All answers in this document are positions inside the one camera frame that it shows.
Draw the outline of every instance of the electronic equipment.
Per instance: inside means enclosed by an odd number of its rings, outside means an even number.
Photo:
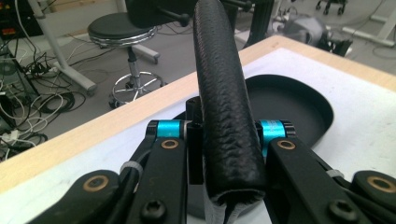
[[[21,107],[21,104],[29,105],[39,95],[13,57],[7,43],[0,38],[0,80],[2,82],[0,104],[3,107],[0,113],[0,133],[15,126],[15,120],[10,119],[4,112],[12,115],[14,108]]]
[[[27,0],[18,1],[18,11],[23,28],[29,36],[43,35]],[[0,36],[4,40],[25,37],[18,22],[17,9],[13,0],[0,0],[0,18]]]
[[[277,35],[284,35],[340,56],[345,56],[352,44],[350,39],[332,37],[332,32],[326,29],[323,21],[307,15],[290,14],[290,18],[284,22],[284,25],[278,27],[278,31]]]

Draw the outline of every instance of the chrome stool base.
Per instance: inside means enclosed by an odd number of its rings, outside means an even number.
[[[145,84],[142,85],[140,83],[141,76],[150,77],[151,80],[147,81]],[[123,88],[118,89],[121,82],[125,79],[129,80],[124,84],[125,86]],[[140,96],[150,93],[151,90],[148,90],[148,87],[154,86],[156,84],[159,84],[159,87],[163,87],[164,85],[166,85],[166,83],[160,76],[150,72],[140,72],[139,76],[133,76],[132,74],[128,74],[126,76],[120,77],[113,86],[108,103],[111,108],[117,108],[121,105],[125,105],[129,102],[136,100]],[[133,98],[131,100],[125,100],[121,98],[124,92],[128,92],[127,96],[133,96]]]

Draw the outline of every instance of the caster wheel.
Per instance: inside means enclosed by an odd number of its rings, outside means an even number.
[[[344,14],[344,10],[340,7],[338,8],[338,13],[339,16],[341,16],[342,14]]]
[[[109,98],[109,100],[108,100],[108,105],[109,105],[110,108],[112,108],[112,109],[115,109],[115,108],[118,108],[118,107],[124,105],[124,103],[122,103],[122,102],[120,102],[120,101],[114,99],[113,95],[111,95],[111,94],[108,95],[108,98]]]
[[[134,83],[130,83],[130,82],[125,83],[125,89],[129,90],[133,88],[134,88]]]

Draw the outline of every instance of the black textured grip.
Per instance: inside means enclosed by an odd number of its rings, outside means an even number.
[[[264,161],[233,31],[221,2],[198,1],[194,46],[207,195],[215,205],[256,202],[264,194]]]

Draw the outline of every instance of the black stool seat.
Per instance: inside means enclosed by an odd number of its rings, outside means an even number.
[[[105,15],[93,21],[88,27],[91,40],[108,48],[138,44],[153,37],[155,32],[155,27],[145,29],[135,27],[126,12]]]

